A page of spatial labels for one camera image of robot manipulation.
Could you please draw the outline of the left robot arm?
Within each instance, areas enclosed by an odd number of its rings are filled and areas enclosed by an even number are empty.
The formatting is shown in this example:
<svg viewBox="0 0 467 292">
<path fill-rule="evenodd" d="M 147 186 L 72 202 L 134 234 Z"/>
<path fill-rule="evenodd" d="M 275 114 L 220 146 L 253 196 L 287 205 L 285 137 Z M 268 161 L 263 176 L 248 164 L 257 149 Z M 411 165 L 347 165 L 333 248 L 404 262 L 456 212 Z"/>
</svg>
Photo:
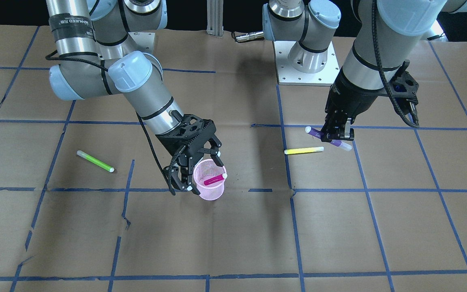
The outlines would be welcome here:
<svg viewBox="0 0 467 292">
<path fill-rule="evenodd" d="M 376 98 L 390 99 L 396 114 L 418 128 L 418 83 L 407 57 L 440 12 L 467 12 L 467 0 L 353 0 L 361 29 L 330 87 L 324 142 L 354 140 L 352 124 Z M 270 41 L 294 41 L 300 53 L 322 56 L 339 27 L 340 9 L 329 0 L 271 0 L 263 6 L 263 33 Z"/>
</svg>

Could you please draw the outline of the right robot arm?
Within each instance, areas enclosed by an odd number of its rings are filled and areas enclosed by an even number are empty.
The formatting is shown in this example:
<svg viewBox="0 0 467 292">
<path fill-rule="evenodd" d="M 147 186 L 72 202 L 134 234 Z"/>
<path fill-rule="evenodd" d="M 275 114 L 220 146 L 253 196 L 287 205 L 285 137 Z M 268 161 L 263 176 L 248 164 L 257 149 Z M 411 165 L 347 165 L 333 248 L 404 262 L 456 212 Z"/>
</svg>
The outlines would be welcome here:
<svg viewBox="0 0 467 292">
<path fill-rule="evenodd" d="M 204 155 L 223 166 L 212 120 L 185 114 L 167 89 L 161 63 L 132 32 L 167 25 L 165 0 L 48 0 L 49 26 L 59 61 L 49 81 L 62 100 L 124 94 L 143 131 L 150 129 L 171 155 L 161 172 L 171 193 L 201 195 L 196 165 Z"/>
</svg>

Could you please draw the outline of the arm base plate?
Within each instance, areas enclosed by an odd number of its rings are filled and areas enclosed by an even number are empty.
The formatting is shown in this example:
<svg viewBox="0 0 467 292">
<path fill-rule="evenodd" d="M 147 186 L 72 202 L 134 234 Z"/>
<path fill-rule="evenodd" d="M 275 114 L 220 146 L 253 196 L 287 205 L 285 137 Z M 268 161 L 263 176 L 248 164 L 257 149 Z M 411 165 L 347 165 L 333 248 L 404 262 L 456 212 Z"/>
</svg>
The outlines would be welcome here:
<svg viewBox="0 0 467 292">
<path fill-rule="evenodd" d="M 332 42 L 326 51 L 313 53 L 296 41 L 274 41 L 274 55 L 280 85 L 330 86 L 340 72 Z"/>
<path fill-rule="evenodd" d="M 134 42 L 132 45 L 133 50 L 153 53 L 156 40 L 154 32 L 129 32 L 129 35 Z"/>
</svg>

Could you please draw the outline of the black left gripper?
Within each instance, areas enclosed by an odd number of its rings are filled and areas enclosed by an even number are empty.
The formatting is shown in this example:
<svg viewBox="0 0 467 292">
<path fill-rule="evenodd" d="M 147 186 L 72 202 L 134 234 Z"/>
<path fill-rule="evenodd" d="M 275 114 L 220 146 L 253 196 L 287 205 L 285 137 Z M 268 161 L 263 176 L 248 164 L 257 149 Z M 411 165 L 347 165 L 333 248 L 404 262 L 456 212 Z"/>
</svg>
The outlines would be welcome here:
<svg viewBox="0 0 467 292">
<path fill-rule="evenodd" d="M 350 83 L 339 74 L 331 85 L 326 104 L 326 118 L 321 129 L 321 140 L 353 141 L 354 129 L 351 127 L 356 117 L 368 110 L 376 98 L 388 98 L 396 114 L 410 127 L 419 127 L 417 112 L 417 91 L 419 84 L 407 71 L 409 60 L 398 69 L 387 86 L 378 90 L 363 90 Z"/>
</svg>

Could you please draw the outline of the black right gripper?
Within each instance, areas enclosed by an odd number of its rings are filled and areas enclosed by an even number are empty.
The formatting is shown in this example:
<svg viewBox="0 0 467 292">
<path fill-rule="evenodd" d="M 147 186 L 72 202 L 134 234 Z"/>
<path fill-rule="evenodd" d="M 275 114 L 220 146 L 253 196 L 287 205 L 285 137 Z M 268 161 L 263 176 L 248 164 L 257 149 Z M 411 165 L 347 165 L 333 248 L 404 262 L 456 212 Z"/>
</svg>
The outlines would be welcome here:
<svg viewBox="0 0 467 292">
<path fill-rule="evenodd" d="M 176 158 L 173 163 L 173 187 L 200 195 L 193 172 L 197 163 L 207 154 L 218 167 L 223 167 L 217 144 L 216 126 L 213 120 L 193 114 L 183 115 L 182 122 L 172 131 L 156 135 L 165 149 Z"/>
</svg>

